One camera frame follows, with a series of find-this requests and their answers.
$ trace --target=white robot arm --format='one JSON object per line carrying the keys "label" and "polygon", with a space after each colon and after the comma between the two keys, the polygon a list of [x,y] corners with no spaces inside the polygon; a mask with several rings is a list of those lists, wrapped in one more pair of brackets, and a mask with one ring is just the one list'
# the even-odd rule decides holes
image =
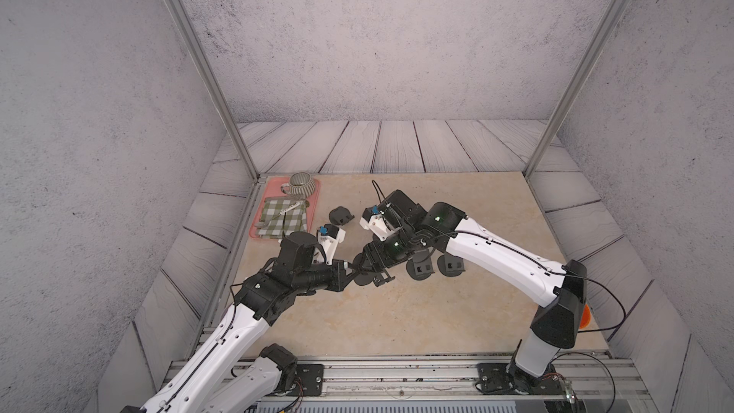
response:
{"label": "white robot arm", "polygon": [[414,279],[424,279],[433,273],[429,249],[444,253],[439,267],[446,276],[460,274],[467,260],[508,281],[538,304],[526,337],[507,365],[508,389],[530,392],[554,371],[550,362],[559,349],[574,346],[586,303],[582,264],[563,265],[537,256],[445,203],[436,203],[426,212],[400,190],[365,209],[360,225],[372,231],[374,241],[364,246],[352,264],[334,259],[337,244],[344,240],[343,229],[326,225],[318,237],[291,233],[282,241],[278,258],[270,259],[243,283],[204,345],[137,411],[243,411],[264,395],[285,392],[293,383],[297,360],[277,345],[263,350],[247,372],[215,389],[297,296],[312,295],[317,289],[340,292],[352,280],[358,285],[381,286],[394,279],[388,268],[403,262]]}
{"label": "white robot arm", "polygon": [[586,308],[586,268],[581,263],[563,265],[526,251],[445,203],[426,212],[400,190],[365,209],[360,225],[373,232],[374,241],[354,259],[362,272],[355,279],[359,285],[391,281],[387,269],[402,262],[407,262],[413,279],[425,279],[433,273],[428,249],[435,248],[444,252],[439,269],[446,276],[461,273],[468,260],[508,281],[538,305],[508,367],[515,390],[527,392],[537,385],[552,370],[555,354],[574,346]]}

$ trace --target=gray textured wall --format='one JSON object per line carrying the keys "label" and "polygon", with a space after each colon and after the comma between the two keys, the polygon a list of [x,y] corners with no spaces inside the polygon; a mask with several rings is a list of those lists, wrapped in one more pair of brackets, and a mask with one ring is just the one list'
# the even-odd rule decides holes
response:
{"label": "gray textured wall", "polygon": [[84,408],[223,135],[163,0],[0,0],[0,410]]}
{"label": "gray textured wall", "polygon": [[632,0],[561,131],[734,386],[732,0]]}
{"label": "gray textured wall", "polygon": [[544,119],[609,0],[184,0],[235,119]]}

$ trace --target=black arm joint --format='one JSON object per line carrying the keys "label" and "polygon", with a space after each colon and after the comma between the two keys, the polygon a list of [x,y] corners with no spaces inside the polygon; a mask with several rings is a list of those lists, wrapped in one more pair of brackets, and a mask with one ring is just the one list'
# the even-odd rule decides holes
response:
{"label": "black arm joint", "polygon": [[395,190],[390,193],[377,206],[377,209],[393,229],[398,229],[401,226],[405,227],[406,225],[417,225],[426,216],[426,210],[408,198],[408,195],[403,193],[402,190]]}
{"label": "black arm joint", "polygon": [[566,264],[567,273],[557,297],[545,308],[538,307],[530,328],[538,338],[557,348],[571,349],[586,305],[586,267],[574,260]]}
{"label": "black arm joint", "polygon": [[416,227],[416,233],[420,233],[428,240],[429,247],[435,247],[437,251],[446,252],[446,246],[456,234],[446,234],[456,231],[459,223],[466,218],[466,213],[447,203],[438,202],[431,206],[426,216]]}
{"label": "black arm joint", "polygon": [[280,381],[273,392],[287,392],[296,378],[298,358],[281,345],[270,345],[260,351],[260,357],[270,359],[278,366]]}
{"label": "black arm joint", "polygon": [[272,269],[262,269],[244,281],[235,295],[235,306],[244,304],[252,309],[255,319],[263,318],[272,325],[293,306],[297,296],[313,295],[318,289],[342,291],[349,283],[344,262],[334,260],[332,265],[314,265],[313,253],[317,245],[312,234],[289,234],[280,243],[278,258],[266,263],[266,266],[272,264]]}

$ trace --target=striped mug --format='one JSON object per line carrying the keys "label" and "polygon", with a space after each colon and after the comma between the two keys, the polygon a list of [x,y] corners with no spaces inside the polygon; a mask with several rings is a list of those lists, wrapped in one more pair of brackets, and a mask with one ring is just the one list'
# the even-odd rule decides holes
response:
{"label": "striped mug", "polygon": [[280,186],[280,191],[296,199],[306,199],[316,191],[317,184],[313,181],[311,174],[297,172],[293,174],[288,183]]}

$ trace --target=green checkered cloth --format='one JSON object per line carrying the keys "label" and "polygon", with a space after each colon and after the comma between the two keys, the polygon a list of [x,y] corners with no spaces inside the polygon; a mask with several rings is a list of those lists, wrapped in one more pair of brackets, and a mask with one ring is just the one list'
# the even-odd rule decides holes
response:
{"label": "green checkered cloth", "polygon": [[[293,198],[266,198],[263,206],[263,213],[260,215],[260,221],[264,222],[267,218],[279,214],[281,210],[287,209],[290,205],[298,202]],[[267,226],[258,230],[258,236],[268,238],[281,238],[283,236],[283,218],[285,218],[286,236],[292,232],[307,231],[306,221],[306,205],[304,201],[298,207],[294,207],[282,216],[273,218]]]}

